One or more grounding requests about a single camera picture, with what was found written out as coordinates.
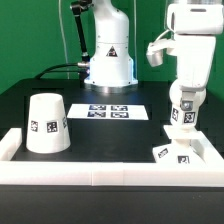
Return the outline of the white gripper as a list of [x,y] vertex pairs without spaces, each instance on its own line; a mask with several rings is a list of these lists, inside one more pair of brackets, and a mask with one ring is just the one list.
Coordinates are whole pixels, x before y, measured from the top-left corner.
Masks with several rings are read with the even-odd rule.
[[208,35],[174,35],[177,79],[172,87],[181,90],[180,108],[192,111],[196,92],[208,83],[216,38]]

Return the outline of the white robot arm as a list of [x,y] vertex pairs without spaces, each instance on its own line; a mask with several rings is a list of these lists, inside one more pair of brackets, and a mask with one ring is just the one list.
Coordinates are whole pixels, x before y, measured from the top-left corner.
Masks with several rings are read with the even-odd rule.
[[[127,16],[111,0],[88,0],[96,28],[96,51],[90,59],[88,84],[97,87],[127,86],[134,82],[128,54]],[[224,28],[222,0],[167,0],[167,39],[160,34],[147,48],[151,66],[163,63],[165,53],[177,58],[177,80],[170,91],[173,104],[183,111],[200,106],[196,95],[205,91],[215,50],[216,36]]]

